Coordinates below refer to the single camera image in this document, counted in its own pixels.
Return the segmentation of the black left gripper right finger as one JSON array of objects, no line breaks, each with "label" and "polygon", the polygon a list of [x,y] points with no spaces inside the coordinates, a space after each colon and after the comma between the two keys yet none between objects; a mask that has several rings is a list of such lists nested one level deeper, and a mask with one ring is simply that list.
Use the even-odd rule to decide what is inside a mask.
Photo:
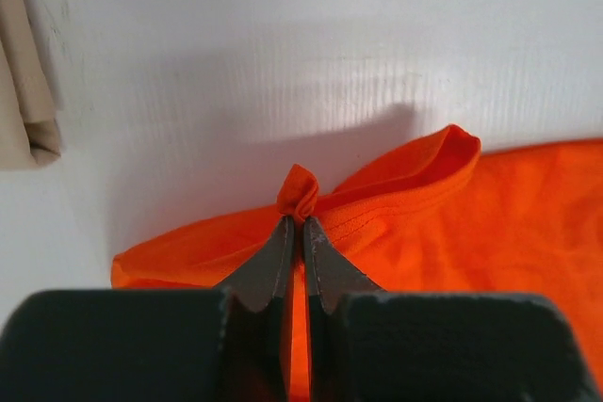
[{"label": "black left gripper right finger", "polygon": [[598,401],[566,317],[530,293],[383,289],[303,226],[314,401]]}]

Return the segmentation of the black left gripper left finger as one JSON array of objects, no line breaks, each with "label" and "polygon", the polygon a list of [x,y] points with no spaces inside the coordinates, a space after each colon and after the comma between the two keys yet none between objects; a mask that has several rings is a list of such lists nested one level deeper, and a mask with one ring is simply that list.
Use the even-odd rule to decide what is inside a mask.
[{"label": "black left gripper left finger", "polygon": [[54,290],[1,332],[5,401],[286,401],[295,226],[209,288]]}]

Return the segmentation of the orange t shirt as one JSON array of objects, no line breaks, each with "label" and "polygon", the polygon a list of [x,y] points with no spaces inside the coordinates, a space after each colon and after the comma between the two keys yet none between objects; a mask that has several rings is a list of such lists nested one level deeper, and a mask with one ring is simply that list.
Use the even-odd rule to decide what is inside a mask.
[{"label": "orange t shirt", "polygon": [[381,287],[528,292],[569,320],[602,378],[602,141],[483,154],[460,126],[408,142],[321,193],[301,166],[272,205],[194,222],[117,255],[116,289],[213,285],[279,218],[317,217],[334,247]]}]

